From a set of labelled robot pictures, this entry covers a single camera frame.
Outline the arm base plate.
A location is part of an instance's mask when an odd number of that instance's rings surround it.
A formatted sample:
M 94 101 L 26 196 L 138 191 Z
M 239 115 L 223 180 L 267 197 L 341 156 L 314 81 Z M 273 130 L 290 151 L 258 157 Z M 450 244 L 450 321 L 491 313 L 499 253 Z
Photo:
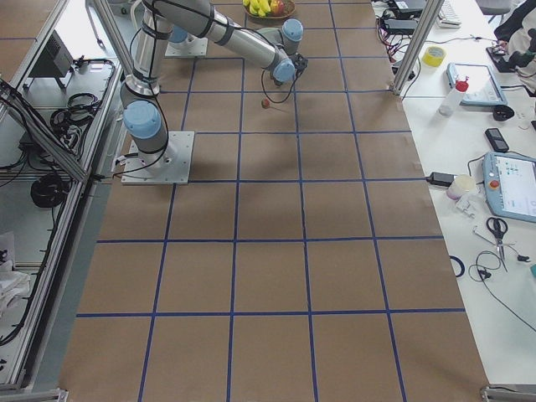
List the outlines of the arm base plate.
M 207 54 L 208 40 L 187 37 L 183 42 L 169 41 L 165 52 L 166 58 L 193 59 L 203 58 Z
M 167 148 L 152 155 L 139 152 L 131 140 L 129 153 L 136 153 L 126 160 L 121 183 L 125 185 L 167 185 L 188 183 L 193 155 L 195 133 L 193 131 L 170 131 Z

